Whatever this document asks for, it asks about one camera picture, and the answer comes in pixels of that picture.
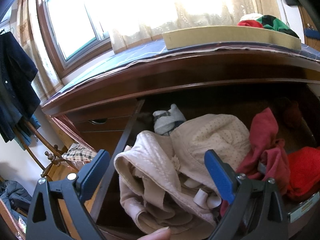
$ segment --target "wooden dresser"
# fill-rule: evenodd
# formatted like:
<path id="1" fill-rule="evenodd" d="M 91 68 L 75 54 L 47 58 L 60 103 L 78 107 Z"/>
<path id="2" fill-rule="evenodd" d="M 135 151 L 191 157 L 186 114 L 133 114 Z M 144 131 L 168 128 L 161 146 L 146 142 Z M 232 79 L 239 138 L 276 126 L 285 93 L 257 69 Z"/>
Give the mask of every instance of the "wooden dresser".
<path id="1" fill-rule="evenodd" d="M 52 117 L 67 115 L 87 143 L 114 158 L 134 144 L 139 132 L 153 129 L 153 111 L 168 110 L 172 103 L 187 120 L 209 113 L 233 114 L 248 128 L 255 114 L 269 106 L 290 153 L 320 145 L 320 102 L 307 83 L 320 84 L 320 65 L 303 57 L 257 50 L 199 52 L 141 62 L 92 80 L 43 111 Z M 286 100 L 298 101 L 303 113 L 305 122 L 296 131 L 281 121 Z M 90 214 L 101 228 L 134 230 L 119 203 L 113 158 Z"/>

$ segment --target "plaid fabric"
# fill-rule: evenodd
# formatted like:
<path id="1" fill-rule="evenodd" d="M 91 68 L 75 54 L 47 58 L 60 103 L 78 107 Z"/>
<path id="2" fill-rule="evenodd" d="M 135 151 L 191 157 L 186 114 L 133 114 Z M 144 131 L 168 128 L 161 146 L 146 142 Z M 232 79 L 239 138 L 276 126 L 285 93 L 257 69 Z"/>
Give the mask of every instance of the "plaid fabric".
<path id="1" fill-rule="evenodd" d="M 68 152 L 62 155 L 62 158 L 76 162 L 90 162 L 96 154 L 96 152 L 93 152 L 79 143 L 73 143 Z"/>

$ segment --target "screw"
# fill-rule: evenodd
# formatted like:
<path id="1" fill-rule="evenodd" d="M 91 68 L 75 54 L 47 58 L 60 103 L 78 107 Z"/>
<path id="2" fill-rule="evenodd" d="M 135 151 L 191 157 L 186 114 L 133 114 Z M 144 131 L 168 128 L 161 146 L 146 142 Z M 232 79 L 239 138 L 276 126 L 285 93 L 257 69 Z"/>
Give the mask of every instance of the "screw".
<path id="1" fill-rule="evenodd" d="M 237 176 L 238 179 L 245 179 L 246 178 L 246 175 L 244 173 L 240 173 L 238 176 Z"/>
<path id="2" fill-rule="evenodd" d="M 274 178 L 269 178 L 269 179 L 268 179 L 268 182 L 271 183 L 271 184 L 275 184 L 275 183 L 276 183 L 276 181 L 275 181 Z"/>
<path id="3" fill-rule="evenodd" d="M 76 177 L 77 177 L 77 174 L 75 174 L 75 173 L 70 173 L 70 174 L 67 176 L 68 180 L 74 180 Z"/>
<path id="4" fill-rule="evenodd" d="M 44 184 L 44 183 L 45 183 L 45 178 L 39 179 L 39 180 L 38 180 L 38 183 L 39 183 L 39 184 Z"/>

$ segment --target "dark jacket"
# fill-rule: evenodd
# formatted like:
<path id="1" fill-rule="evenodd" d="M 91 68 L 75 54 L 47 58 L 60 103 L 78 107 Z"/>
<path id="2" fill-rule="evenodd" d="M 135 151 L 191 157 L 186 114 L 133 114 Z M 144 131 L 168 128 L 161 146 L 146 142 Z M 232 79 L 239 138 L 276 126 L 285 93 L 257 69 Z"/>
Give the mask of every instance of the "dark jacket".
<path id="1" fill-rule="evenodd" d="M 15 137 L 12 122 L 17 123 L 18 116 L 29 120 L 40 104 L 31 86 L 37 72 L 12 33 L 0 35 L 0 134 L 4 141 Z M 9 121 L 8 115 L 14 118 Z"/>

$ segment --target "clothing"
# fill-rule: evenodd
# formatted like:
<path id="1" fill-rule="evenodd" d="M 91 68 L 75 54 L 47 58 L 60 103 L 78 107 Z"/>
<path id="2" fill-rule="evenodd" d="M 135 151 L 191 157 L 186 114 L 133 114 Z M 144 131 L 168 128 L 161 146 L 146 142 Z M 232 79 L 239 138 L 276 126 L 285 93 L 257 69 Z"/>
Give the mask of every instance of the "clothing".
<path id="1" fill-rule="evenodd" d="M 274 178 L 281 195 L 287 192 L 290 180 L 290 168 L 284 150 L 284 140 L 276 139 L 278 124 L 270 108 L 257 114 L 251 123 L 251 149 L 246 155 L 237 173 L 244 173 L 249 179 L 267 180 Z M 265 174 L 258 171 L 259 162 L 266 166 Z M 220 214 L 224 215 L 228 202 L 223 201 Z"/>
<path id="2" fill-rule="evenodd" d="M 263 25 L 255 20 L 241 21 L 237 25 L 238 26 L 250 26 L 250 27 L 256 27 L 256 28 L 263 28 Z"/>
<path id="3" fill-rule="evenodd" d="M 246 20 L 257 20 L 260 17 L 262 17 L 263 15 L 260 13 L 249 13 L 249 14 L 245 14 L 240 18 L 240 21 L 246 21 Z"/>
<path id="4" fill-rule="evenodd" d="M 293 30 L 289 29 L 289 27 L 285 25 L 284 22 L 280 21 L 278 18 L 274 16 L 264 15 L 258 18 L 256 21 L 261 23 L 263 25 L 263 28 L 265 29 L 289 34 L 299 39 L 299 36 Z"/>
<path id="5" fill-rule="evenodd" d="M 249 131 L 233 115 L 207 114 L 186 121 L 170 136 L 143 131 L 132 149 L 115 157 L 120 203 L 140 230 L 150 234 L 170 226 L 171 239 L 185 240 L 212 233 L 212 208 L 220 198 L 204 165 L 209 149 L 236 169 L 250 150 Z"/>
<path id="6" fill-rule="evenodd" d="M 62 155 L 62 158 L 69 161 L 90 162 L 96 155 L 96 152 L 93 152 L 81 144 L 73 143 L 68 152 Z"/>
<path id="7" fill-rule="evenodd" d="M 34 128 L 37 130 L 41 127 L 38 119 L 35 117 L 35 115 L 31 116 L 29 122 L 33 125 Z M 33 132 L 29 130 L 29 128 L 25 125 L 23 122 L 23 119 L 21 119 L 18 124 L 16 125 L 17 131 L 20 133 L 24 143 L 29 146 L 31 143 L 31 137 L 33 136 Z M 24 146 L 22 145 L 21 141 L 18 137 L 15 137 L 14 140 L 20 145 L 22 150 L 25 150 Z"/>
<path id="8" fill-rule="evenodd" d="M 320 190 L 320 150 L 312 147 L 288 155 L 291 170 L 287 196 L 304 201 Z"/>
<path id="9" fill-rule="evenodd" d="M 27 222 L 27 218 L 13 210 L 10 204 L 10 200 L 12 199 L 21 200 L 26 204 L 31 203 L 32 197 L 21 184 L 13 180 L 5 180 L 4 182 L 0 182 L 0 198 L 17 221 L 19 220 L 20 216 L 25 222 Z"/>
<path id="10" fill-rule="evenodd" d="M 0 134 L 13 140 L 12 127 L 29 120 L 40 104 L 31 86 L 37 68 L 11 32 L 0 35 Z"/>
<path id="11" fill-rule="evenodd" d="M 318 31 L 316 31 L 316 30 L 312 30 L 312 29 L 306 28 L 306 29 L 304 29 L 304 34 L 308 38 L 320 40 L 320 33 Z"/>
<path id="12" fill-rule="evenodd" d="M 155 133 L 166 136 L 186 121 L 176 104 L 172 104 L 168 111 L 155 111 L 153 116 Z"/>

